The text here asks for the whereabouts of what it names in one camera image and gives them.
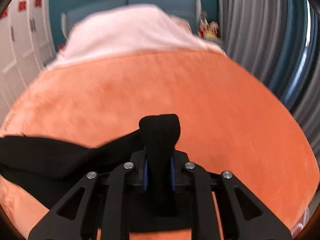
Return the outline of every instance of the orange bedspread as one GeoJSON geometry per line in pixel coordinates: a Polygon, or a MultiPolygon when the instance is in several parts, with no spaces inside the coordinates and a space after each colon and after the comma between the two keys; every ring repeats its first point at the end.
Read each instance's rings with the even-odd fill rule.
{"type": "MultiPolygon", "coordinates": [[[[295,225],[319,183],[313,152],[285,107],[223,55],[139,52],[45,72],[14,104],[0,136],[96,147],[138,129],[146,115],[165,113],[179,116],[178,150],[208,171],[232,171],[288,228],[295,225]]],[[[25,237],[47,212],[1,177],[0,204],[25,237]]],[[[159,236],[190,239],[190,231],[143,239],[159,236]]]]}

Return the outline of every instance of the white door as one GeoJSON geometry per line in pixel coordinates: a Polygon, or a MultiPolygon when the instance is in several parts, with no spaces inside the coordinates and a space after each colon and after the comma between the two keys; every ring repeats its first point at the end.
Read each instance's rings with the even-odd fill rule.
{"type": "Polygon", "coordinates": [[[7,16],[0,19],[0,123],[28,85],[22,59],[17,52],[14,10],[15,3],[11,3],[7,16]]]}
{"type": "Polygon", "coordinates": [[[16,10],[14,10],[13,28],[16,33],[21,58],[24,64],[28,84],[30,84],[44,67],[37,44],[34,39],[34,29],[32,22],[34,0],[13,0],[16,10]]]}
{"type": "Polygon", "coordinates": [[[55,58],[55,49],[49,21],[49,0],[34,0],[32,21],[34,35],[45,64],[55,58]]]}

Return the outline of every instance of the blue headboard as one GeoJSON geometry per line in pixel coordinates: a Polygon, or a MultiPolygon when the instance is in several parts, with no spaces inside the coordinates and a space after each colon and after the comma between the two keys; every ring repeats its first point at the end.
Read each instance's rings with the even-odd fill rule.
{"type": "Polygon", "coordinates": [[[193,33],[197,32],[201,16],[200,0],[102,0],[61,14],[61,29],[65,38],[72,27],[89,14],[130,4],[155,4],[166,13],[188,20],[193,33]]]}

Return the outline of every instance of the silver bolt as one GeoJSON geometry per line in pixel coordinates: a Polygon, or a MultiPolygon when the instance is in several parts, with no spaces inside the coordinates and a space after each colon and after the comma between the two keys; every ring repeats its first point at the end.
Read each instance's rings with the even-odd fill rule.
{"type": "Polygon", "coordinates": [[[87,178],[88,178],[88,179],[94,179],[95,177],[97,177],[97,173],[95,173],[94,171],[90,171],[90,172],[87,174],[87,178]]]}
{"type": "Polygon", "coordinates": [[[232,173],[230,171],[224,171],[222,173],[222,176],[225,178],[225,179],[231,179],[232,178],[232,173]]]}
{"type": "Polygon", "coordinates": [[[126,168],[126,169],[132,169],[133,166],[134,166],[134,164],[133,164],[133,163],[125,163],[125,164],[123,164],[123,166],[124,166],[124,168],[126,168]]]}
{"type": "Polygon", "coordinates": [[[196,165],[194,163],[186,163],[184,166],[186,169],[194,169],[196,165]]]}

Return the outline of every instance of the cabinet handle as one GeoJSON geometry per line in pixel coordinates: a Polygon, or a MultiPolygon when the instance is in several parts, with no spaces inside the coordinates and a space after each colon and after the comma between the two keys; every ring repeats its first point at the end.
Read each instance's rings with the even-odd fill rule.
{"type": "Polygon", "coordinates": [[[31,32],[33,32],[33,22],[31,19],[29,19],[29,21],[30,21],[30,30],[31,30],[31,32]]]}
{"type": "Polygon", "coordinates": [[[32,22],[33,22],[33,30],[34,30],[35,32],[37,32],[37,30],[36,30],[36,21],[35,21],[34,18],[32,19],[32,22]]]}
{"type": "Polygon", "coordinates": [[[11,26],[11,39],[14,42],[14,30],[12,26],[11,26]]]}

